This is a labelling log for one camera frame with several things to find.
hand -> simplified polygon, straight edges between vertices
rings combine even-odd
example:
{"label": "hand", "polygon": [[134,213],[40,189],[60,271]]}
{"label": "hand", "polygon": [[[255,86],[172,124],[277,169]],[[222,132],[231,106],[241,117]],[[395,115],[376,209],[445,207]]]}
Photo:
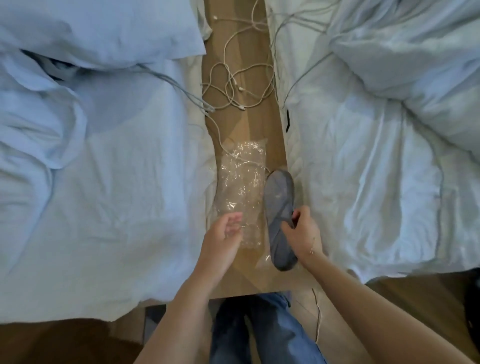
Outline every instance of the hand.
{"label": "hand", "polygon": [[322,238],[317,224],[310,216],[310,208],[302,206],[293,211],[292,219],[297,221],[296,228],[292,229],[285,221],[281,228],[293,252],[304,263],[311,253],[322,254]]}
{"label": "hand", "polygon": [[222,215],[206,232],[200,257],[193,271],[214,289],[232,265],[243,238],[240,221],[243,213]]}

white mattress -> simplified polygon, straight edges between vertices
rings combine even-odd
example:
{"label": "white mattress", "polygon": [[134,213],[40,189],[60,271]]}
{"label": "white mattress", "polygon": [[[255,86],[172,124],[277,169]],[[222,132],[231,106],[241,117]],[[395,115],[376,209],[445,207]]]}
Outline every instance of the white mattress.
{"label": "white mattress", "polygon": [[[267,0],[270,34],[284,17],[278,14],[332,2]],[[329,23],[334,11],[303,16]],[[288,168],[297,203],[310,205],[330,259],[362,282],[477,266],[478,220],[462,226],[457,218],[468,196],[480,198],[480,170],[465,152],[419,125],[400,102],[366,92],[335,55],[297,83],[282,109],[293,83],[328,53],[325,34],[298,24],[278,33],[275,67]]]}
{"label": "white mattress", "polygon": [[[201,64],[156,69],[200,96]],[[1,322],[114,320],[142,300],[169,301],[200,252],[216,188],[202,112],[150,74],[93,74],[74,89],[89,119],[85,146],[55,172],[47,208],[0,281]]]}

leg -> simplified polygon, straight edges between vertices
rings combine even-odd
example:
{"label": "leg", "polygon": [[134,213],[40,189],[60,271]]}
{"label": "leg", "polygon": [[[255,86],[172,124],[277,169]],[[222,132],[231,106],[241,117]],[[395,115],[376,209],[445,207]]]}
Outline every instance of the leg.
{"label": "leg", "polygon": [[251,364],[248,329],[242,297],[227,298],[212,327],[210,364]]}
{"label": "leg", "polygon": [[247,316],[263,364],[326,364],[318,346],[288,311],[285,296],[279,293],[248,296]]}

white pillow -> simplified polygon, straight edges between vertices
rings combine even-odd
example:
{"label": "white pillow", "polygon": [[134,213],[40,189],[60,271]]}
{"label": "white pillow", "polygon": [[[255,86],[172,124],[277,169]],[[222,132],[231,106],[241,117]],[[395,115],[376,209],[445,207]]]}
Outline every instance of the white pillow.
{"label": "white pillow", "polygon": [[125,68],[204,54],[189,0],[0,0],[0,52]]}

bed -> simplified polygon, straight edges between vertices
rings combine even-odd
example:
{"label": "bed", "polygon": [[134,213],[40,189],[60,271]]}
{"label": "bed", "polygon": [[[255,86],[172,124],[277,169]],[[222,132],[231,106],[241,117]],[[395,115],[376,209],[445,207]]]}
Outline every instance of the bed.
{"label": "bed", "polygon": [[[192,8],[206,39],[203,2]],[[151,68],[200,96],[201,64],[198,55]],[[173,299],[200,252],[216,189],[202,111],[151,73],[90,72],[66,85],[88,120],[84,144],[51,172],[48,203],[2,271],[0,322],[115,320],[142,300]]]}

